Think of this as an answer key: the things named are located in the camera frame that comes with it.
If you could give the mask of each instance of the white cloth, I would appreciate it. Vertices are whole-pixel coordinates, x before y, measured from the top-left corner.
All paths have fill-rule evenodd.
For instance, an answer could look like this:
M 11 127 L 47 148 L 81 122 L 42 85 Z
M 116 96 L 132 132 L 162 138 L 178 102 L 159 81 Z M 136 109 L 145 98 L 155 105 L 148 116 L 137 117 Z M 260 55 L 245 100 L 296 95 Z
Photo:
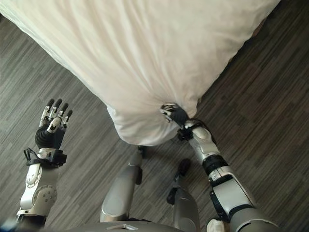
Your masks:
M 212 219 L 208 222 L 206 232 L 225 232 L 222 221 Z
M 107 106 L 119 136 L 175 134 L 159 112 L 198 99 L 279 0 L 0 0 L 0 12 Z

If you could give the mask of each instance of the wood grain floor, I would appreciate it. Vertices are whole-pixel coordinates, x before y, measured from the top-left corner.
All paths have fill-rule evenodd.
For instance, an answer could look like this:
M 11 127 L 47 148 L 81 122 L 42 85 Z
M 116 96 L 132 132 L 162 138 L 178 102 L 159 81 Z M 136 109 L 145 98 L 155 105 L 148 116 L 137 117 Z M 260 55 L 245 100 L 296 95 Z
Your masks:
M 283 231 L 309 231 L 309 4 L 283 0 L 260 33 L 239 51 L 198 106 L 218 147 L 260 207 Z M 63 149 L 58 201 L 47 226 L 98 222 L 114 175 L 136 147 L 121 141 L 106 106 L 76 77 L 6 19 L 0 22 L 0 218 L 13 217 L 27 172 L 23 149 L 47 99 L 74 110 Z M 194 159 L 176 140 L 151 147 L 131 216 L 172 223 L 165 197 L 178 162 Z M 189 172 L 203 228 L 215 216 L 199 164 Z

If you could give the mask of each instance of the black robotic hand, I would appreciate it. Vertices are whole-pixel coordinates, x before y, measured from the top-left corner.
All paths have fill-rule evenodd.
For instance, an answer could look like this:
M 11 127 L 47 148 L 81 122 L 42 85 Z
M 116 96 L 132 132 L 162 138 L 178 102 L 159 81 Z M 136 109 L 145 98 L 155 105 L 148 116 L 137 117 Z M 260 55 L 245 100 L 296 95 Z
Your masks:
M 178 104 L 167 102 L 161 106 L 160 112 L 169 122 L 176 122 L 180 128 L 183 128 L 189 116 Z
M 35 143 L 40 149 L 60 148 L 69 118 L 72 115 L 72 110 L 70 110 L 68 114 L 64 116 L 64 113 L 69 106 L 67 103 L 63 105 L 62 109 L 58 113 L 62 100 L 58 99 L 52 107 L 54 102 L 55 100 L 51 99 L 45 106 L 39 128 L 35 135 Z

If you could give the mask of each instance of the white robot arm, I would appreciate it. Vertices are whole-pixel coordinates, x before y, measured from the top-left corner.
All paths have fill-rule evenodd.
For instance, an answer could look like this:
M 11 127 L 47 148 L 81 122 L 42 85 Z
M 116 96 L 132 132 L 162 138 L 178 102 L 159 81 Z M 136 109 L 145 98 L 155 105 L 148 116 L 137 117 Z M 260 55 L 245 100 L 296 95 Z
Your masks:
M 72 114 L 72 111 L 69 111 L 64 116 L 67 103 L 57 114 L 61 102 L 59 99 L 52 107 L 54 100 L 51 99 L 43 111 L 35 136 L 35 142 L 40 148 L 39 153 L 36 154 L 30 148 L 24 151 L 29 169 L 26 189 L 20 200 L 20 210 L 17 212 L 17 222 L 24 226 L 27 224 L 37 228 L 44 226 L 46 217 L 57 198 L 56 183 L 59 167 L 67 158 L 59 148 Z
M 175 103 L 166 103 L 161 112 L 179 126 L 178 137 L 188 140 L 212 186 L 210 198 L 221 220 L 229 222 L 232 232 L 276 232 L 278 226 L 259 209 L 250 192 L 220 155 L 210 131 L 199 120 L 189 119 Z

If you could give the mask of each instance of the robot forearm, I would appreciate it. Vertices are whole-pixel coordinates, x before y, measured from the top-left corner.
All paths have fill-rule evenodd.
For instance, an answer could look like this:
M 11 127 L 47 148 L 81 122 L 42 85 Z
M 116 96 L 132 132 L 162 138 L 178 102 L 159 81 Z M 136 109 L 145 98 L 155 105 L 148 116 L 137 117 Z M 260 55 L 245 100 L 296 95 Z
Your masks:
M 57 198 L 56 184 L 59 166 L 66 161 L 66 155 L 61 150 L 43 148 L 36 158 L 31 159 L 34 152 L 28 149 L 26 189 L 20 200 L 20 210 L 17 212 L 18 222 L 29 222 L 31 225 L 43 226 L 51 207 Z
M 230 222 L 233 232 L 277 231 L 278 227 L 256 209 L 253 197 L 220 155 L 211 133 L 194 120 L 186 121 L 184 130 L 192 132 L 189 143 L 209 178 L 218 216 Z

